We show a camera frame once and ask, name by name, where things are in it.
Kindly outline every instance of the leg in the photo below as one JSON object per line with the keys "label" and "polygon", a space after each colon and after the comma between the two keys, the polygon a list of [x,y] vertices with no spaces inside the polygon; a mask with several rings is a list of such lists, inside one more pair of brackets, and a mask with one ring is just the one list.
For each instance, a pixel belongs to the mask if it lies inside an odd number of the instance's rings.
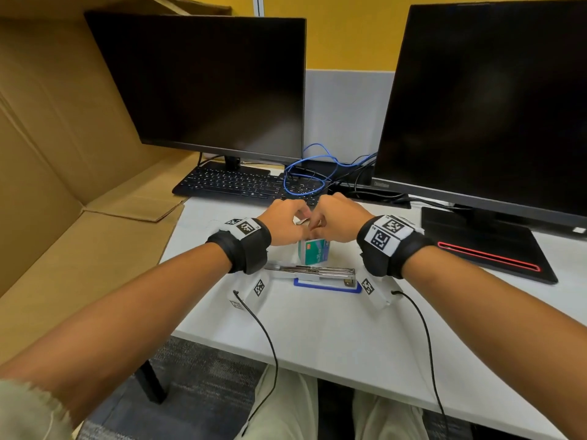
{"label": "leg", "polygon": [[[271,391],[274,378],[275,366],[268,365],[255,389],[255,402],[250,414]],[[245,423],[235,440],[316,440],[317,437],[318,381],[314,377],[279,368],[275,391],[248,426]]]}
{"label": "leg", "polygon": [[422,409],[355,391],[355,440],[428,440]]}
{"label": "leg", "polygon": [[155,375],[155,371],[148,360],[135,372],[135,377],[149,400],[157,404],[163,403],[167,394],[161,387],[161,383],[159,383],[157,375]]}

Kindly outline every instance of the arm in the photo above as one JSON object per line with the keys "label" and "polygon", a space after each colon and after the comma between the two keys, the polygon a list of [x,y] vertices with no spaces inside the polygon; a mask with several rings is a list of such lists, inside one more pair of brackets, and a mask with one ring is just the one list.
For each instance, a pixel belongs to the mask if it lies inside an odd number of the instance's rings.
{"label": "arm", "polygon": [[[272,245],[307,236],[293,223],[309,215],[303,200],[274,202],[259,216]],[[58,325],[10,361],[0,379],[32,383],[85,419],[159,348],[232,265],[216,244],[203,244],[143,273]]]}
{"label": "arm", "polygon": [[[342,195],[323,197],[312,237],[349,242],[373,217]],[[495,374],[569,439],[586,438],[587,327],[434,246],[401,273]]]}

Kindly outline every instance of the wristband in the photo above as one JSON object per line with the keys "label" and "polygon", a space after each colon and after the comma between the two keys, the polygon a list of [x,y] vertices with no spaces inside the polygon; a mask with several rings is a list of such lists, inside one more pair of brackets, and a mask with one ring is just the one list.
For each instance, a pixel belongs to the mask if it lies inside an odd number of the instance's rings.
{"label": "wristband", "polygon": [[365,268],[373,276],[403,279],[401,269],[408,258],[434,245],[423,233],[423,229],[398,216],[384,214],[368,220],[357,235]]}
{"label": "wristband", "polygon": [[267,264],[267,248],[271,245],[271,233],[256,218],[231,219],[220,226],[206,242],[214,242],[232,263],[229,273],[251,274]]}

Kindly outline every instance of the desk leg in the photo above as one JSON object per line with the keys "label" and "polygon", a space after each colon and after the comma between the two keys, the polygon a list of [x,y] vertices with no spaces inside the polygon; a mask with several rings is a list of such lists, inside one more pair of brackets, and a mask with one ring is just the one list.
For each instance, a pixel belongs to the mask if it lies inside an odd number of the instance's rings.
{"label": "desk leg", "polygon": [[167,394],[148,360],[135,372],[135,377],[149,400],[157,404],[163,403]]}

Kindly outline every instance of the keyboard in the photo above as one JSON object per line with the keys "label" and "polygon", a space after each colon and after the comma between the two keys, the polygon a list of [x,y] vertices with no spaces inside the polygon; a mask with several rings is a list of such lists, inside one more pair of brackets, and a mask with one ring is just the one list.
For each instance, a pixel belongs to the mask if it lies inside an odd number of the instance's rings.
{"label": "keyboard", "polygon": [[[322,183],[316,179],[289,175],[286,185],[293,193],[304,193],[320,188]],[[192,170],[172,192],[179,196],[234,200],[255,205],[270,205],[275,199],[304,199],[309,207],[313,207],[327,188],[308,196],[294,196],[283,188],[283,174],[251,174],[204,166]]]}

